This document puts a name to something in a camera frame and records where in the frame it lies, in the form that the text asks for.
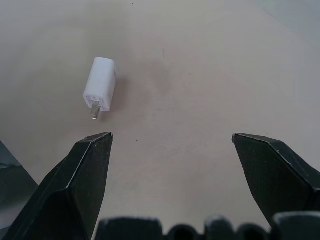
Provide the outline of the white USB wall charger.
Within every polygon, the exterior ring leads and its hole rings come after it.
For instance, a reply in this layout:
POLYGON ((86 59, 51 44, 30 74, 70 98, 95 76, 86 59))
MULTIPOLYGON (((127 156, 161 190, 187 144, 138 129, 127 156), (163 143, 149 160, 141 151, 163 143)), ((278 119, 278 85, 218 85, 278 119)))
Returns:
POLYGON ((116 86, 116 65, 108 58, 96 57, 88 77, 83 98, 96 120, 100 112, 109 112, 116 86))

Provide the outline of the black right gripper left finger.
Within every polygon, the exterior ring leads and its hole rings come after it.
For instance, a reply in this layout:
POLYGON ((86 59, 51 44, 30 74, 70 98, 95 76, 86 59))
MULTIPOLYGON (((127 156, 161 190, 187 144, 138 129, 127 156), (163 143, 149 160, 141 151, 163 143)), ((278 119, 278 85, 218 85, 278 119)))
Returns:
POLYGON ((105 196, 113 134, 78 141, 40 183, 2 240, 91 240, 105 196))

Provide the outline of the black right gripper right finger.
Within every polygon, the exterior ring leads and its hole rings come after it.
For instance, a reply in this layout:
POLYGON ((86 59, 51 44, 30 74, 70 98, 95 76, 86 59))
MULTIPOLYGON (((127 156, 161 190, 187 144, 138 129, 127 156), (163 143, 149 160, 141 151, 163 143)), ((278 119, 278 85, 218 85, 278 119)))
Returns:
POLYGON ((320 212, 320 172, 284 142, 246 133, 233 134, 232 142, 268 222, 283 212, 320 212))

